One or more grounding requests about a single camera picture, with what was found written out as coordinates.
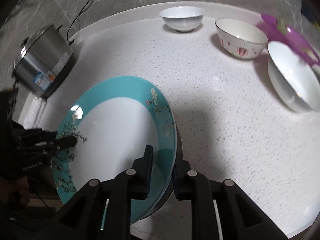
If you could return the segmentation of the teal floral plate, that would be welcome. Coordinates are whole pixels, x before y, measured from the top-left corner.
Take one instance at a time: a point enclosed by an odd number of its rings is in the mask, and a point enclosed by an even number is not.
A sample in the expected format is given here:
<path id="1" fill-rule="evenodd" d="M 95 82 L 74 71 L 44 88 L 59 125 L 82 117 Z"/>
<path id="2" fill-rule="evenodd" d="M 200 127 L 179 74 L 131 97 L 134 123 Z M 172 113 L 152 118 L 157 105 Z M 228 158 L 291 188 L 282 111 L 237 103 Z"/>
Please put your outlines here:
<path id="1" fill-rule="evenodd" d="M 173 112 L 163 93 L 140 77 L 119 76 L 86 91 L 70 108 L 57 137 L 73 135 L 77 144 L 52 159 L 53 178 L 63 203 L 89 180 L 113 179 L 141 158 L 146 145 L 170 150 L 177 137 Z"/>

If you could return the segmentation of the large white bowl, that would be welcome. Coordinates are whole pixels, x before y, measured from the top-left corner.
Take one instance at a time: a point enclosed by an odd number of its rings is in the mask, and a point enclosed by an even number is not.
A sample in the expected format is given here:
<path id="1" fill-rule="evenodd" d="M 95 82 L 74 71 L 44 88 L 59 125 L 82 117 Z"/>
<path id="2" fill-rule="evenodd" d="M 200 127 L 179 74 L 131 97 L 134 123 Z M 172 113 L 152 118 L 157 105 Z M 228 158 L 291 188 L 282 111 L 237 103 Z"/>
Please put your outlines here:
<path id="1" fill-rule="evenodd" d="M 270 81 L 285 105 L 294 112 L 319 112 L 319 80 L 312 68 L 289 46 L 267 45 Z"/>

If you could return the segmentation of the white bowl red pattern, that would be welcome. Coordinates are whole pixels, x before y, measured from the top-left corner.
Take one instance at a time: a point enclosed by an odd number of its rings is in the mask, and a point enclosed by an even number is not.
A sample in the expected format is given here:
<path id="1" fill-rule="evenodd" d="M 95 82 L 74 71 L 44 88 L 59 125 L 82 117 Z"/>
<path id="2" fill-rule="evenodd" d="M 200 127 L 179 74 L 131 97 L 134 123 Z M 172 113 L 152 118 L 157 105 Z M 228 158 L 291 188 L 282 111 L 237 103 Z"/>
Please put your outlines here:
<path id="1" fill-rule="evenodd" d="M 221 46 L 238 59 L 256 59 L 268 44 L 266 34 L 247 22 L 224 17 L 215 26 Z"/>

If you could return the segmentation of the small white bowl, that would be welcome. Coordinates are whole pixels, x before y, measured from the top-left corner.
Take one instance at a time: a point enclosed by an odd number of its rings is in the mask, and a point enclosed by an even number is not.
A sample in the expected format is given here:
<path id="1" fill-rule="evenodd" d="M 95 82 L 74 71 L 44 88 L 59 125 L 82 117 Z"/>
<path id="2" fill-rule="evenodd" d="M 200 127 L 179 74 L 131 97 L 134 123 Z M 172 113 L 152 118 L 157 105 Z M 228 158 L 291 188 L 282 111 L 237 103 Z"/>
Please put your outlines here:
<path id="1" fill-rule="evenodd" d="M 178 6 L 162 10 L 159 16 L 171 29 L 186 33 L 200 26 L 204 10 L 193 6 Z"/>

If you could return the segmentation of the white plate grey rim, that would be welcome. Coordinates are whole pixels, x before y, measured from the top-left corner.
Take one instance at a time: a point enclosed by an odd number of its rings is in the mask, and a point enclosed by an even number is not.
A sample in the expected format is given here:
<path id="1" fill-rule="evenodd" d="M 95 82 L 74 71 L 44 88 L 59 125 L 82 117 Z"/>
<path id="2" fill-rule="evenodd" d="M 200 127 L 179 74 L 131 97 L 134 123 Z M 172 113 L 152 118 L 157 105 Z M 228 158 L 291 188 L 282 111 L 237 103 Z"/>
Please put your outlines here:
<path id="1" fill-rule="evenodd" d="M 146 200 L 132 200 L 131 222 L 134 224 L 156 213 L 168 201 L 174 191 L 172 183 L 172 169 L 177 159 L 183 159 L 181 135 L 176 126 L 177 146 L 175 159 L 170 150 L 158 150 L 156 166 L 151 175 L 150 192 Z"/>

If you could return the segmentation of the white towel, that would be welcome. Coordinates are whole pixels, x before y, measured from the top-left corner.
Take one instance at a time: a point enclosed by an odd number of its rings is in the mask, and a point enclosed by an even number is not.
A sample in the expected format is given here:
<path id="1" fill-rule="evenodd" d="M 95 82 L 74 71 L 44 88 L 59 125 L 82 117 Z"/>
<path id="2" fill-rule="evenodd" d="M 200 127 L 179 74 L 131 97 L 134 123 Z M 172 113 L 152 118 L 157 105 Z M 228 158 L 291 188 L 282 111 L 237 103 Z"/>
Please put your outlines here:
<path id="1" fill-rule="evenodd" d="M 29 93 L 22 108 L 18 123 L 26 129 L 40 128 L 40 121 L 46 108 L 47 100 Z"/>

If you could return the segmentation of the stainless rice cooker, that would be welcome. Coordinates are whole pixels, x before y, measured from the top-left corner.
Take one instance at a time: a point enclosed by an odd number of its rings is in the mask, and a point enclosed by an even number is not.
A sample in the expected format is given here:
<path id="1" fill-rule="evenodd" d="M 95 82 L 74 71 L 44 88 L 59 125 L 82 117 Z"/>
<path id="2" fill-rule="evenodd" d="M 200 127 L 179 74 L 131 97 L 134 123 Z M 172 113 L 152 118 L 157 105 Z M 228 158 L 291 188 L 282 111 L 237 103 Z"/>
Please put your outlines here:
<path id="1" fill-rule="evenodd" d="M 47 99 L 65 80 L 75 64 L 75 53 L 49 24 L 21 43 L 12 70 L 16 79 L 38 98 Z"/>

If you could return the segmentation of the purple plastic bowl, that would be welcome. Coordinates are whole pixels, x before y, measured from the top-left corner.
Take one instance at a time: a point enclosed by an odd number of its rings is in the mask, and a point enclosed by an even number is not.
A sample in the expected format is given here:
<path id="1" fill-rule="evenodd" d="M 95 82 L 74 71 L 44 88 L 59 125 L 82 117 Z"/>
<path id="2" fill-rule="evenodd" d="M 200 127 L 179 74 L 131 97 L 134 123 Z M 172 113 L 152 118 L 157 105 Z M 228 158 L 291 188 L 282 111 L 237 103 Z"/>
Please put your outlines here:
<path id="1" fill-rule="evenodd" d="M 269 15 L 261 14 L 263 23 L 258 27 L 266 33 L 269 41 L 279 41 L 288 45 L 299 56 L 301 56 L 310 66 L 319 66 L 319 54 L 312 48 L 311 44 L 300 33 L 291 26 L 284 24 L 284 28 L 279 30 L 278 20 Z"/>

